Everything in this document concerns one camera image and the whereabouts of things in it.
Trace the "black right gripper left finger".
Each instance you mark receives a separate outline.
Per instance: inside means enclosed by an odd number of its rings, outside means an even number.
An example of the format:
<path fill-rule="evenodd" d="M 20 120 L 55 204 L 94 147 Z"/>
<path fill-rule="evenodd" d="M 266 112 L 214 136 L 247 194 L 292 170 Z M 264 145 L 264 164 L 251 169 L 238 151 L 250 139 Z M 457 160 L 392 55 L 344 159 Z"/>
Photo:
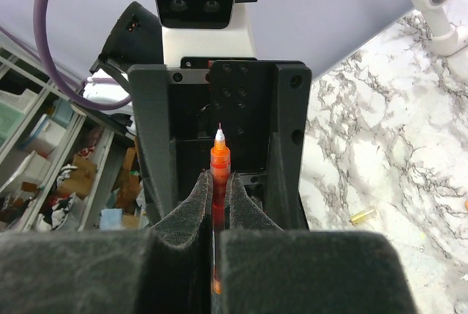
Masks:
<path fill-rule="evenodd" d="M 1 235 L 3 313 L 209 313 L 212 195 L 189 197 L 140 230 Z"/>

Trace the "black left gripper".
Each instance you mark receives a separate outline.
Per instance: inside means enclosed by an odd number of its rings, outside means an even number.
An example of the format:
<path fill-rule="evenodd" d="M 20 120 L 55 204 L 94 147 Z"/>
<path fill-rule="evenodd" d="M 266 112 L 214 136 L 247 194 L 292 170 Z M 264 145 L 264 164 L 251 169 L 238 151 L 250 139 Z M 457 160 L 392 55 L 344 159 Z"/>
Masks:
<path fill-rule="evenodd" d="M 129 85 L 153 223 L 190 194 L 222 130 L 231 169 L 283 229 L 307 226 L 298 185 L 312 71 L 300 61 L 135 65 Z"/>

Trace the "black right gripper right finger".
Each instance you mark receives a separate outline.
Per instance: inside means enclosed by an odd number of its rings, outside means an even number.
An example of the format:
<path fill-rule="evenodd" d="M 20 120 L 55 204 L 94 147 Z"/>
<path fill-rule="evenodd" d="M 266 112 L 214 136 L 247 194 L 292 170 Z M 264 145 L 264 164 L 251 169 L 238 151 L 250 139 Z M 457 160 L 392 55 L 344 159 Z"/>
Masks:
<path fill-rule="evenodd" d="M 283 230 L 233 175 L 220 237 L 224 313 L 415 313 L 399 256 L 379 233 Z"/>

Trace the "red orange-ended pen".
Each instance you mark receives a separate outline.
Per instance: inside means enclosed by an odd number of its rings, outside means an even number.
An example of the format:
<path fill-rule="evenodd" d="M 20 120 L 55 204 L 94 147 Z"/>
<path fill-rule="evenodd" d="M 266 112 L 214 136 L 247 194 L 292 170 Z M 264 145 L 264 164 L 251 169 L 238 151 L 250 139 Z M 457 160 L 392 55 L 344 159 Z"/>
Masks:
<path fill-rule="evenodd" d="M 211 148 L 210 172 L 213 179 L 213 196 L 211 202 L 212 234 L 213 234 L 213 288 L 216 294 L 222 293 L 220 277 L 220 235 L 225 229 L 225 196 L 227 181 L 230 177 L 230 150 L 219 124 Z"/>

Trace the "small yellow pen cap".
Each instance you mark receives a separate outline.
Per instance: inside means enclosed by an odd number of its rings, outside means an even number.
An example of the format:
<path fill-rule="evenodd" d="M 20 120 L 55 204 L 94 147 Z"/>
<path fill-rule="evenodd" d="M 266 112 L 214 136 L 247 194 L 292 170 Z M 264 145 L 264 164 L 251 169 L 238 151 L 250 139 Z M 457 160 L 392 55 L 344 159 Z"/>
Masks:
<path fill-rule="evenodd" d="M 376 213 L 377 211 L 374 208 L 365 209 L 351 216 L 350 223 L 352 225 L 359 225 L 373 218 Z"/>

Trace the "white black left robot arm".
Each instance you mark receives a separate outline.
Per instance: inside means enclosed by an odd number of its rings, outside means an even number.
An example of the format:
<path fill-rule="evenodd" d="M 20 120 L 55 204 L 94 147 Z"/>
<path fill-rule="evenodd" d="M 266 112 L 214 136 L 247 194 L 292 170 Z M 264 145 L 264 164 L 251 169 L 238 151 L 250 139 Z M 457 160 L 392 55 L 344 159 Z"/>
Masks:
<path fill-rule="evenodd" d="M 133 121 L 151 222 L 209 169 L 222 129 L 241 192 L 280 228 L 306 228 L 298 185 L 312 72 L 259 60 L 244 4 L 227 28 L 207 30 L 169 29 L 132 3 L 91 72 L 83 97 Z"/>

